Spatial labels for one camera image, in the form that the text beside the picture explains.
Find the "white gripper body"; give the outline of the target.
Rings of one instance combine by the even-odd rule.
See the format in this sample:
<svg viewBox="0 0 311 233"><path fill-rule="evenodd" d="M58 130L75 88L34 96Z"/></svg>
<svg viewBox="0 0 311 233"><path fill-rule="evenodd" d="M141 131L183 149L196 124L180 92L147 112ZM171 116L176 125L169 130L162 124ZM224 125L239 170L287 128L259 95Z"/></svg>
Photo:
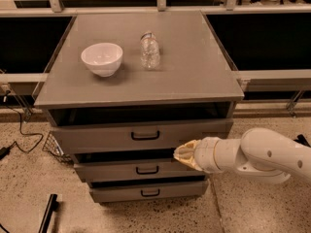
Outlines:
<svg viewBox="0 0 311 233"><path fill-rule="evenodd" d="M206 173L235 171L243 162L240 140L206 137L195 147L194 160Z"/></svg>

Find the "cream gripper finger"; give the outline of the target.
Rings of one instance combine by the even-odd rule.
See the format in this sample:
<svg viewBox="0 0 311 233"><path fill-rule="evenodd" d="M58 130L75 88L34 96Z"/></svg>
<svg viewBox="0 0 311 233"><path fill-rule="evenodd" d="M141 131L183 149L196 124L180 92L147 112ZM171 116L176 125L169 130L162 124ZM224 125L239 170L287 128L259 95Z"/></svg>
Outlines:
<svg viewBox="0 0 311 233"><path fill-rule="evenodd" d="M196 163L194 157L193 157L193 154L191 152L189 153L183 153L183 154L180 154L180 153L175 153L174 154L174 158L176 160L178 160L179 162L181 162L182 164L188 166L188 167L191 167L192 169L194 170L197 170L197 171L201 171L202 168L198 166L198 164Z"/></svg>
<svg viewBox="0 0 311 233"><path fill-rule="evenodd" d="M179 147L174 151L176 156L192 156L200 140L191 140Z"/></svg>

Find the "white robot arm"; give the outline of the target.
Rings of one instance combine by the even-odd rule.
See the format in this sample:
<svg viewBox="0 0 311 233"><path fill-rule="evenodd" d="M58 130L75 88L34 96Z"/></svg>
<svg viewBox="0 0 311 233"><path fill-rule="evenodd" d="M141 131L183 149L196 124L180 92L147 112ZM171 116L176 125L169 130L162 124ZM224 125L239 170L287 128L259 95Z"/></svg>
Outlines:
<svg viewBox="0 0 311 233"><path fill-rule="evenodd" d="M173 156L207 174L228 171L263 183L283 183L294 176L311 183L311 148L266 128L252 128L240 139L192 140Z"/></svg>

